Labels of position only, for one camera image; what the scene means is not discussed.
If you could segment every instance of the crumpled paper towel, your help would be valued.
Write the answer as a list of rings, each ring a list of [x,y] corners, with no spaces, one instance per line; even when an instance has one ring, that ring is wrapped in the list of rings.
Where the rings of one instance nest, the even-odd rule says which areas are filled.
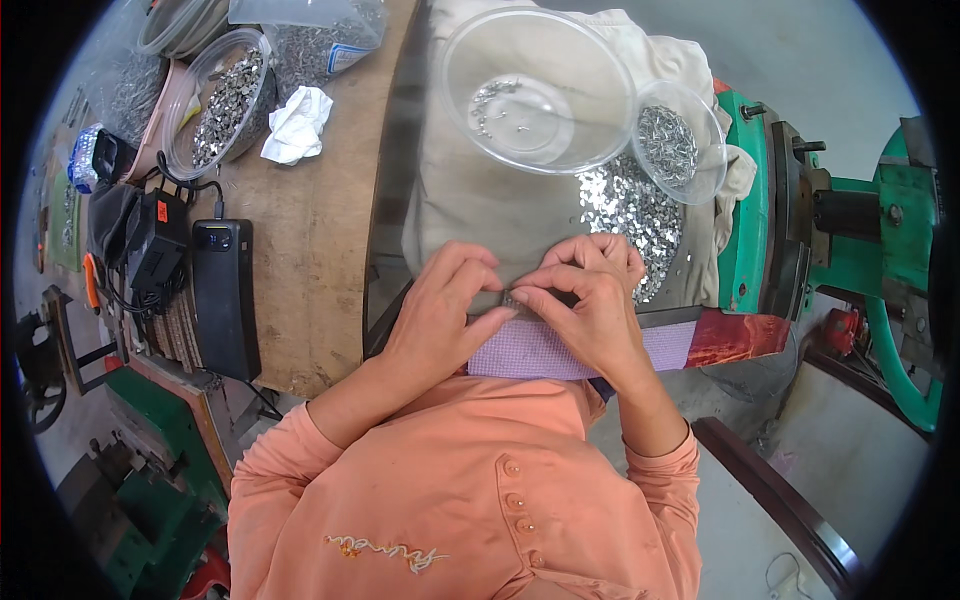
[[[333,101],[318,87],[301,85],[283,108],[270,113],[270,135],[260,156],[280,164],[295,165],[324,148],[320,134]]]

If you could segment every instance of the purple textured strip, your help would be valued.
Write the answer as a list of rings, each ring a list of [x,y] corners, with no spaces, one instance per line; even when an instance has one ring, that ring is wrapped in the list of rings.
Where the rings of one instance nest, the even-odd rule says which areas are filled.
[[[682,369],[696,321],[643,330],[643,346],[656,371]],[[467,363],[471,375],[511,379],[590,379],[599,374],[574,358],[560,336],[542,321],[513,319],[500,328]]]

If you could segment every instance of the person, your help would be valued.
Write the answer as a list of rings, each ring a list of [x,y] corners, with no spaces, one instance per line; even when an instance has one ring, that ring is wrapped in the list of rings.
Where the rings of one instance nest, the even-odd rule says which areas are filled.
[[[237,463],[231,598],[696,597],[699,454],[643,348],[639,253],[578,236],[511,291],[617,392],[626,479],[586,441],[603,407],[587,382],[451,376],[516,314],[468,324],[504,289],[497,264],[444,245],[383,352]]]

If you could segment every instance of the label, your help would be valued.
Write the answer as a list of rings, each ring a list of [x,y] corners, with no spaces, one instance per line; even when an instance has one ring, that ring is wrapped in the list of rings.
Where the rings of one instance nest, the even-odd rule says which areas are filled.
[[[339,73],[364,58],[370,52],[373,52],[373,50],[373,48],[357,48],[356,46],[347,46],[346,44],[333,44],[330,46],[330,58],[326,62],[326,72],[331,75]]]

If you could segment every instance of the wooden workbench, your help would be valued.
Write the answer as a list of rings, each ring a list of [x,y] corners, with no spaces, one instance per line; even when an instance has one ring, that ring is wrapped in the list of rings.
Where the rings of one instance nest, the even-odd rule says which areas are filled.
[[[263,371],[256,382],[314,397],[363,359],[364,280],[380,142],[401,47],[418,0],[384,0],[379,49],[324,87],[333,109],[319,156],[288,167],[263,138],[224,164],[226,216],[253,222],[253,296]],[[191,221],[211,218],[202,194]]]

